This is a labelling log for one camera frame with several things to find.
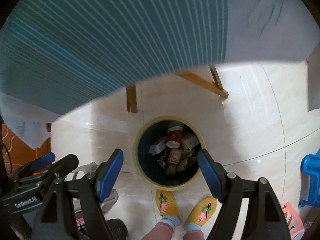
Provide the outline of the cream atomy toothpaste box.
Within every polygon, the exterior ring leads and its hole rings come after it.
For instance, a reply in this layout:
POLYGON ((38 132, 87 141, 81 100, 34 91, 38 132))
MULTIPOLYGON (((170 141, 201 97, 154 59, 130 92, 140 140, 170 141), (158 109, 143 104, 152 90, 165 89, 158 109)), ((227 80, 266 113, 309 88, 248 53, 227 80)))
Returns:
POLYGON ((192 150, 199 144, 199 140, 195 135, 187 134, 181 139, 182 148, 186 150, 192 150))

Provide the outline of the purple white small box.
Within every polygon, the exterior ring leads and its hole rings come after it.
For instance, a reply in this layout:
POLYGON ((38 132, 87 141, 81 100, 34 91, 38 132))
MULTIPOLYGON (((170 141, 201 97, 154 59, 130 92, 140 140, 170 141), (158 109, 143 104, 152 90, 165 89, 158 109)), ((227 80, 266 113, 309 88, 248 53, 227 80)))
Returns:
POLYGON ((158 139, 149 148, 149 154, 159 154, 166 148, 165 138, 158 139))

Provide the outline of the red paper cup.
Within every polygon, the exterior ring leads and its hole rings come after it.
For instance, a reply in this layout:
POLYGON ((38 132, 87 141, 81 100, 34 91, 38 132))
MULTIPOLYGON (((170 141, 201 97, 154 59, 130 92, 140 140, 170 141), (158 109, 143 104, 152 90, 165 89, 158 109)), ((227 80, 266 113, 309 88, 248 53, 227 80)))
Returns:
POLYGON ((179 148, 182 139, 182 126, 173 126, 168 129, 168 139, 166 146, 168 148, 179 148))

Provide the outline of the yellow rimmed trash bin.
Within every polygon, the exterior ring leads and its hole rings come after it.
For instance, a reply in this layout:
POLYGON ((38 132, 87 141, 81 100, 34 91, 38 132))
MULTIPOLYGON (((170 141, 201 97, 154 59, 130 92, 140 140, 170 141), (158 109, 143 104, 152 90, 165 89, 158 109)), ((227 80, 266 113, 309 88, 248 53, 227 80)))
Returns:
POLYGON ((204 140, 197 129, 189 122, 177 116, 160 116, 144 124, 138 131, 133 145, 133 159, 137 171, 143 179, 158 189, 176 191, 192 183, 200 174, 197 154, 204 146, 204 140), (177 165, 168 162, 172 148, 166 148, 159 154, 149 154, 149 148, 158 139, 165 138, 168 129, 182 126, 182 138, 187 134, 195 135, 199 144, 192 150, 184 150, 180 144, 181 158, 177 165))

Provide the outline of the right yellow slipper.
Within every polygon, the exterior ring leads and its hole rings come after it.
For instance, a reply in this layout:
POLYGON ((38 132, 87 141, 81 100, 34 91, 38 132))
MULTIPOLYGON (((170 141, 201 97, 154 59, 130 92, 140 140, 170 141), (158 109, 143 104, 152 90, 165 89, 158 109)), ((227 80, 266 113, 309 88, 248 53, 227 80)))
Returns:
POLYGON ((202 197, 192 209, 183 226, 186 232, 201 231, 210 220, 217 207, 217 199, 210 195, 202 197))

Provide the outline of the yellow slipper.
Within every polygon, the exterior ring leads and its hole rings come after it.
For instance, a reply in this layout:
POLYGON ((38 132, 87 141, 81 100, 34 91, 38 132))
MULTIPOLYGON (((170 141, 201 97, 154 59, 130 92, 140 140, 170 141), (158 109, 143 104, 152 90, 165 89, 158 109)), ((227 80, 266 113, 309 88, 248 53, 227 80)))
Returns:
POLYGON ((202 197, 192 209, 183 226, 186 232, 201 231, 210 220, 217 207, 217 199, 210 195, 202 197))
POLYGON ((158 189, 155 200, 159 214, 162 217, 161 223, 167 223, 173 228, 181 224, 181 215, 172 191, 158 189))

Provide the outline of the green milk carton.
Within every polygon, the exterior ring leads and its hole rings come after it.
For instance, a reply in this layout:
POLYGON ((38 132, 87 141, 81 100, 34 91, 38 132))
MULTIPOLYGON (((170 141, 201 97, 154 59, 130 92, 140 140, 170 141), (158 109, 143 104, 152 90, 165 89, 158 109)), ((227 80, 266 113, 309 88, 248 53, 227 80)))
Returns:
POLYGON ((181 158, 181 151, 179 148, 173 148, 170 151, 169 157, 168 157, 168 162, 171 164, 177 165, 180 161, 181 158))

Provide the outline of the left yellow slipper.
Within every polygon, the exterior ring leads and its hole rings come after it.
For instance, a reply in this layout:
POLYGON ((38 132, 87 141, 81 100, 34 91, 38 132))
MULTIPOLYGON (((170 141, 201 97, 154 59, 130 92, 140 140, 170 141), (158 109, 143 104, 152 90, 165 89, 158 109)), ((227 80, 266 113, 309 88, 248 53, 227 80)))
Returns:
POLYGON ((181 215, 172 191, 158 189, 155 200, 159 214, 162 217, 161 223, 167 223, 173 228, 181 224, 181 215))

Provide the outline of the blue plastic stool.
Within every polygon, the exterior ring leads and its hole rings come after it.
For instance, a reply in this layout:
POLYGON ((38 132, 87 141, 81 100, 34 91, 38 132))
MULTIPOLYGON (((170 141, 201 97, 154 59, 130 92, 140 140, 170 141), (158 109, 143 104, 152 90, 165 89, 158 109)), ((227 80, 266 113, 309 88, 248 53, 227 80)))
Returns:
POLYGON ((316 154, 307 154, 301 161, 300 172, 308 176, 308 197, 300 198, 301 207, 319 207, 319 151, 316 154))

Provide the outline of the pink plastic stool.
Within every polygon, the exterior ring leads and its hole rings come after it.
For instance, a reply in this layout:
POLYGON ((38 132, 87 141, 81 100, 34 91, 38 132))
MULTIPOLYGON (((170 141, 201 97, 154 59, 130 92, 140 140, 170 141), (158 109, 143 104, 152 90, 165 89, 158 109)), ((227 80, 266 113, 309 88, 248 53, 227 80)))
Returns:
POLYGON ((291 239, 302 239, 305 228, 301 218, 289 202, 286 202, 282 208, 286 218, 287 226, 291 239))

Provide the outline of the white and teal tablecloth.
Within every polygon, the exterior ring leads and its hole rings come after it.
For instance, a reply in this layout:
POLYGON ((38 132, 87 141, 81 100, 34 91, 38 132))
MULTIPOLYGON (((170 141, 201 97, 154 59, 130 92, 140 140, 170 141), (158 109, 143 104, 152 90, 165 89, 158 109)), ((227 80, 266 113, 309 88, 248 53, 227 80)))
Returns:
POLYGON ((319 0, 18 0, 1 11, 1 117, 31 148, 46 124, 152 77, 241 61, 302 61, 319 0))

